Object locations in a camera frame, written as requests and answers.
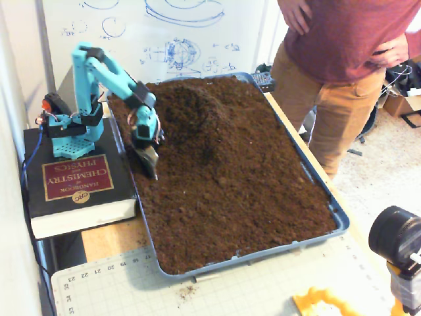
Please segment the silver blade gripper finger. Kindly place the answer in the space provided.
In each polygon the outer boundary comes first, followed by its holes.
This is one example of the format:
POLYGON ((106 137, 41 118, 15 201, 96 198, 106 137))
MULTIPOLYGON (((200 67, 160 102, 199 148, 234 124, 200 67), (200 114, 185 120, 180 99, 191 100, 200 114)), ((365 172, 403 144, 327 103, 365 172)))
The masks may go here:
POLYGON ((145 169, 147 176, 151 179, 157 180, 157 163, 159 156, 153 146, 146 148, 135 148, 134 149, 141 165, 145 169))

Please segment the person's right hand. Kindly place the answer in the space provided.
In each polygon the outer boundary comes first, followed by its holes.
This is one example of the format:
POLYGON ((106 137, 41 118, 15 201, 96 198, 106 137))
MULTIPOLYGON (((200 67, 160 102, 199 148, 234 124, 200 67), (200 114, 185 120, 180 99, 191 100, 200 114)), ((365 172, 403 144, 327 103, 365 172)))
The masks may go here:
POLYGON ((309 31, 312 11, 305 0, 277 0, 285 23, 300 35, 309 31))

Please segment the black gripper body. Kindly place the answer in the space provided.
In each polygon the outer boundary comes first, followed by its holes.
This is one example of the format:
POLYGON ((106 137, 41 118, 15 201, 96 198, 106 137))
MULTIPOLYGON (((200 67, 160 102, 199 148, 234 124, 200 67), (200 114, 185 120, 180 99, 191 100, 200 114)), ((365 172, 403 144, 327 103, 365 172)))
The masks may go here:
POLYGON ((156 127, 155 131, 152 132, 152 128, 150 126, 136 126, 131 131, 133 146, 135 148, 146 148, 151 145, 154 149, 158 148, 158 146, 155 146, 155 136, 159 131, 164 130, 156 127))

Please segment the person's left hand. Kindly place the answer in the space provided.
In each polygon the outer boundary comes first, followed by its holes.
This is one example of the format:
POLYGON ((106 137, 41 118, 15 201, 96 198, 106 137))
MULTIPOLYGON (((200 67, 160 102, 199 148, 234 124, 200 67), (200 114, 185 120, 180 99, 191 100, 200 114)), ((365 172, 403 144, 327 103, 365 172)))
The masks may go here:
POLYGON ((369 61, 384 68, 395 67, 409 59, 409 46, 405 33, 377 47, 369 61))

